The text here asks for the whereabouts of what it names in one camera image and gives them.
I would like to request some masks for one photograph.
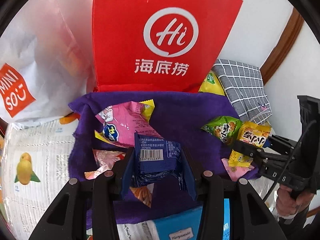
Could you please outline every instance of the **black cable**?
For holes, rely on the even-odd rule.
[[[306,133],[309,131],[310,127],[316,123],[316,120],[313,120],[311,121],[305,131],[303,132],[303,134],[300,136],[296,146],[294,147],[294,149],[292,150],[292,152],[289,154],[289,158],[288,160],[286,161],[285,165],[284,165],[284,168],[282,169],[281,171],[281,174],[278,176],[278,178],[275,180],[275,182],[272,184],[271,188],[268,190],[268,192],[266,193],[266,195],[264,196],[263,198],[263,201],[266,202],[267,198],[270,196],[271,192],[273,191],[273,189],[275,188],[275,186],[277,185],[277,183],[279,182],[280,178],[282,178],[282,175],[284,174],[284,171],[287,169],[292,157],[294,156],[294,154],[296,153],[297,149],[299,149],[300,147],[300,144],[301,144],[301,141],[302,139],[304,138],[304,136],[306,135]]]

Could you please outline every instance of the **white circle logo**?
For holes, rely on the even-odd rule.
[[[191,23],[191,26],[193,28],[193,36],[192,36],[190,43],[184,49],[182,49],[178,52],[175,52],[173,54],[169,54],[169,52],[163,51],[163,50],[157,48],[153,44],[153,42],[151,40],[151,36],[150,36],[150,32],[151,32],[151,28],[152,28],[153,24],[158,19],[160,19],[161,17],[168,15],[168,14],[178,14],[178,15],[185,17]],[[187,28],[184,27],[184,32],[180,32],[180,29],[183,27],[183,23],[181,23],[174,31],[170,31],[170,28],[175,24],[176,21],[177,21],[177,19],[174,18],[162,32],[158,32],[156,34],[156,36],[159,37],[158,42],[157,42],[158,46],[160,46],[162,44],[166,35],[171,35],[170,39],[168,41],[168,45],[172,44],[173,39],[178,34],[180,34],[180,36],[177,39],[177,42],[176,42],[177,45],[182,46],[185,43],[185,41],[183,41],[183,37],[186,34]],[[168,7],[168,8],[164,8],[164,9],[157,11],[146,22],[146,25],[144,26],[144,30],[143,30],[143,39],[144,39],[144,42],[146,43],[147,47],[153,53],[155,53],[159,56],[162,56],[162,57],[177,57],[177,56],[181,56],[181,55],[187,53],[189,50],[192,49],[194,44],[196,44],[196,41],[198,39],[198,35],[199,35],[199,27],[198,27],[198,23],[197,23],[196,19],[193,17],[193,15],[191,13],[189,13],[185,9],[178,8],[178,7]]]

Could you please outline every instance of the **barcode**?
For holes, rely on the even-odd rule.
[[[140,161],[163,161],[163,150],[140,150]]]

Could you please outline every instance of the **wooden trim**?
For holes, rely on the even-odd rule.
[[[320,212],[320,207],[317,207],[317,208],[315,208],[315,209],[313,209],[313,210],[310,210],[310,211],[307,213],[307,218],[316,215],[318,212]]]
[[[290,19],[282,32],[278,44],[274,47],[269,57],[260,68],[264,84],[269,81],[288,55],[301,31],[303,22],[303,17],[298,13],[296,8],[293,8]]]

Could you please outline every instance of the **green snack package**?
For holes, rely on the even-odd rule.
[[[242,121],[239,119],[231,116],[219,116],[201,127],[201,129],[230,145],[236,139],[241,125]]]

